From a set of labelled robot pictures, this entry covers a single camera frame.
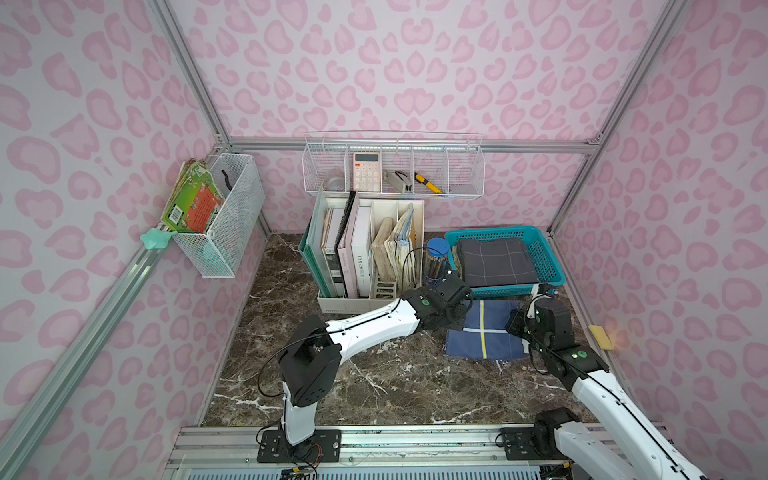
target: yellow stripe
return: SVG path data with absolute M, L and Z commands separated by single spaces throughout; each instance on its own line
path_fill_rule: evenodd
M 485 351 L 485 320 L 483 319 L 483 313 L 485 310 L 485 304 L 480 300 L 480 343 L 482 344 L 482 358 L 488 358 L 488 352 Z

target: barcode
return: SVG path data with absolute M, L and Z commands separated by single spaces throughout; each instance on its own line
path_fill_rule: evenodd
M 181 214 L 183 213 L 184 212 L 181 211 L 178 205 L 174 205 L 174 209 L 170 212 L 170 215 L 168 216 L 168 220 L 178 225 L 179 220 L 181 220 Z

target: calculator keypad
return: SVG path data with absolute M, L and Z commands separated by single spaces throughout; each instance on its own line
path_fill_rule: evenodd
M 353 170 L 353 189 L 358 192 L 381 191 L 381 168 L 379 162 L 355 162 Z

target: blue towel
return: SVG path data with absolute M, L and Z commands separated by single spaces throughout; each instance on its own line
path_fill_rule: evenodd
M 464 330 L 448 331 L 445 353 L 469 359 L 524 358 L 522 340 L 505 330 L 509 314 L 519 306 L 511 300 L 475 300 L 467 312 Z

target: wire mesh basket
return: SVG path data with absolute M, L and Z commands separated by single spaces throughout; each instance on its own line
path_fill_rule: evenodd
M 379 153 L 382 197 L 477 198 L 485 188 L 485 157 L 482 137 L 474 134 L 434 134 L 419 132 L 392 138 L 392 132 L 348 131 L 312 132 L 306 136 L 302 157 L 304 189 L 315 194 L 349 192 L 352 188 L 353 154 Z M 402 172 L 410 179 L 413 192 L 404 194 L 386 180 L 384 172 Z M 415 181 L 419 174 L 440 191 L 436 194 Z
M 203 278 L 233 278 L 264 204 L 264 190 L 251 155 L 221 154 L 210 170 L 219 190 L 229 192 L 227 199 L 206 233 L 179 233 L 174 239 Z

